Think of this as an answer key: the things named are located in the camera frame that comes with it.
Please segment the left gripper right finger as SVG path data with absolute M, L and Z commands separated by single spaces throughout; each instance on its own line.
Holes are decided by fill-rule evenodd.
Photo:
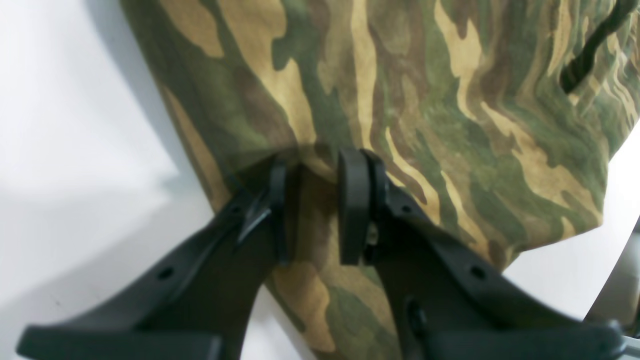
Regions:
M 551 309 L 432 223 L 369 150 L 338 155 L 340 261 L 374 267 L 405 360 L 617 360 L 615 322 Z

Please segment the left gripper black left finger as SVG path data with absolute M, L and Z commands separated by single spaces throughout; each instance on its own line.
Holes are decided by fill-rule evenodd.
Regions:
M 289 160 L 272 158 L 214 219 L 114 297 L 30 325 L 32 360 L 237 360 L 260 286 L 289 262 Z

